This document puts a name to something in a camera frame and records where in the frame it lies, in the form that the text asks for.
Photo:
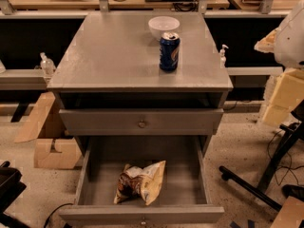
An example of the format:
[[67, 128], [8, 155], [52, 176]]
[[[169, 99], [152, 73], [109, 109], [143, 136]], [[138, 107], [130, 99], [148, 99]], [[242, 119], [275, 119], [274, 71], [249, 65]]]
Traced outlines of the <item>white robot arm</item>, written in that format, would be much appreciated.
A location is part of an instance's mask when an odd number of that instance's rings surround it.
[[300, 0], [278, 26], [274, 55], [285, 67], [304, 67], [304, 0]]

